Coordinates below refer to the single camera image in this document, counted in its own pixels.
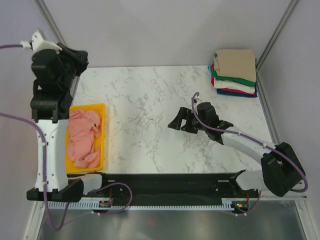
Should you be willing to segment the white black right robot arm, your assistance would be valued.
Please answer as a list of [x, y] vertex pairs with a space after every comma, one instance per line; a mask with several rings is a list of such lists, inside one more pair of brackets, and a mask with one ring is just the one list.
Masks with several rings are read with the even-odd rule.
[[251, 189], [267, 189], [278, 197], [308, 189], [306, 173], [290, 144], [269, 143], [240, 131], [234, 124], [221, 120], [210, 102], [192, 100], [190, 108], [179, 109], [168, 128], [190, 134], [203, 131], [210, 140], [233, 148], [260, 164], [260, 170], [242, 170], [233, 176], [229, 191], [235, 197]]

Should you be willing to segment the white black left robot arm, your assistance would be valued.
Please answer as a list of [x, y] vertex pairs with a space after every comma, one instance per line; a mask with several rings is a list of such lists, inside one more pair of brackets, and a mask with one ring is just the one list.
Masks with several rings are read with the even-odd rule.
[[31, 58], [35, 80], [30, 107], [37, 131], [38, 161], [36, 182], [26, 197], [30, 201], [77, 203], [90, 191], [106, 196], [110, 185], [100, 173], [67, 175], [65, 138], [70, 107], [75, 86], [89, 61], [85, 50], [73, 50], [62, 43], [58, 47], [37, 51]]

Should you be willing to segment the pink t shirt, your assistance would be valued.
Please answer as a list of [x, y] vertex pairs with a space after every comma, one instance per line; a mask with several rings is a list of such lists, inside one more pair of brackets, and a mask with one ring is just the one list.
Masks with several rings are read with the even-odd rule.
[[66, 154], [73, 166], [78, 169], [97, 168], [101, 161], [101, 148], [95, 148], [95, 140], [102, 133], [102, 117], [99, 113], [83, 109], [71, 111], [67, 129]]

